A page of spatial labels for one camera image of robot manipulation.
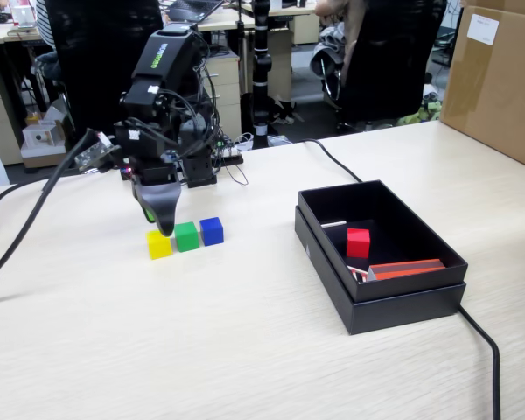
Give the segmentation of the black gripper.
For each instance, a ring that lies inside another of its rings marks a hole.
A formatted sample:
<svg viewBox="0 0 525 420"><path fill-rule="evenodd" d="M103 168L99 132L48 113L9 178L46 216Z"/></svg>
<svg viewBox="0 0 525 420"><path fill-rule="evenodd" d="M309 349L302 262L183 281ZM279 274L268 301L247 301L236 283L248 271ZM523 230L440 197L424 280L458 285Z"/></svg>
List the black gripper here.
<svg viewBox="0 0 525 420"><path fill-rule="evenodd" d="M175 153L179 140L170 117L146 122L127 117L114 124L115 143L120 146L122 159L129 162L133 196L140 204L146 220L156 224L165 237L172 235L180 196L176 164L166 162L163 155Z"/></svg>

